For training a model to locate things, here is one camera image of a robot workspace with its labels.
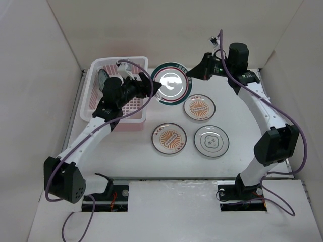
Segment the blue patterned small plate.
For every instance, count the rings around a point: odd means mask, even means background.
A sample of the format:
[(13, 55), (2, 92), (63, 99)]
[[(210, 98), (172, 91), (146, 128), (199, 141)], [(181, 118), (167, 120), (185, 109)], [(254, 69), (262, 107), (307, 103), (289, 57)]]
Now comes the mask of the blue patterned small plate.
[(108, 72), (101, 68), (98, 71), (98, 84), (99, 84), (99, 90), (100, 92), (103, 91), (104, 87), (105, 87), (105, 81), (109, 78), (109, 74)]

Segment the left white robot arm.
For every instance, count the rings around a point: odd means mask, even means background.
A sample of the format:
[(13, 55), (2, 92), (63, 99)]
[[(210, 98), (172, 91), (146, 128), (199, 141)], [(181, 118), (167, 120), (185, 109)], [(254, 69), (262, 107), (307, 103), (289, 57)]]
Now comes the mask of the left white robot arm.
[(43, 165), (45, 197), (49, 202), (61, 200), (77, 203), (84, 195), (86, 181), (81, 166), (99, 142), (109, 135), (119, 121), (130, 117), (122, 108), (134, 98), (151, 99), (162, 86), (153, 81), (147, 72), (140, 72), (139, 79), (111, 77), (100, 69), (98, 82), (103, 97), (92, 114), (86, 128), (77, 139), (56, 158), (48, 157)]

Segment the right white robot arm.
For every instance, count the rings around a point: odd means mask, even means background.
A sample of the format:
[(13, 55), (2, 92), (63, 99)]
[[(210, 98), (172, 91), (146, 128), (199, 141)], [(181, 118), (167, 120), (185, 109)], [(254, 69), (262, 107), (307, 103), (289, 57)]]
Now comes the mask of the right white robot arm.
[(244, 101), (255, 118), (261, 138), (254, 145), (254, 158), (237, 175), (233, 185), (219, 185), (223, 202), (251, 200), (270, 171), (294, 153), (300, 130), (288, 124), (273, 107), (263, 91), (257, 74), (248, 70), (249, 50), (246, 44), (232, 43), (223, 60), (207, 52), (201, 62), (188, 71), (187, 77), (209, 80), (213, 75), (226, 77), (236, 95)]

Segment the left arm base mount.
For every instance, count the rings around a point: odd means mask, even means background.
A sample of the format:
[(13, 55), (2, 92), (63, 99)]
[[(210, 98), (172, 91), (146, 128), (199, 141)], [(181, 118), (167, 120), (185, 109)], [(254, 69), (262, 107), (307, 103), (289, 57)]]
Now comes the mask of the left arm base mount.
[(95, 212), (127, 212), (129, 184), (114, 184), (112, 190), (107, 189), (99, 194), (92, 194), (95, 200)]

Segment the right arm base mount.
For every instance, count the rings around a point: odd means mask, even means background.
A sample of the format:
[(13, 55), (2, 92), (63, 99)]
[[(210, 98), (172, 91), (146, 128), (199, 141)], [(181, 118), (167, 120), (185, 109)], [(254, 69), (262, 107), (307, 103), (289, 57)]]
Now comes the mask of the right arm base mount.
[(239, 192), (234, 184), (218, 184), (217, 199), (222, 212), (267, 211), (260, 185)]

